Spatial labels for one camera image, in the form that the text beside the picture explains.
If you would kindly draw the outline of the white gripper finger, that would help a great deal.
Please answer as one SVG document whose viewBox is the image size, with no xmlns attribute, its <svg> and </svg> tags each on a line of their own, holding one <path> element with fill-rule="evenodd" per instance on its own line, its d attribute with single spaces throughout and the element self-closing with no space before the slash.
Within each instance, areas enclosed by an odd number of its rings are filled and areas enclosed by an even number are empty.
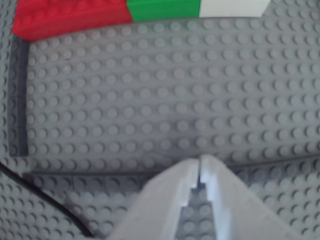
<svg viewBox="0 0 320 240">
<path fill-rule="evenodd" d="M 198 185 L 199 168 L 200 161 L 189 158 L 149 180 L 108 239 L 174 239 L 182 208 Z"/>
<path fill-rule="evenodd" d="M 216 157 L 200 156 L 200 182 L 211 202 L 218 240 L 298 240 L 300 234 L 271 211 Z"/>
</svg>

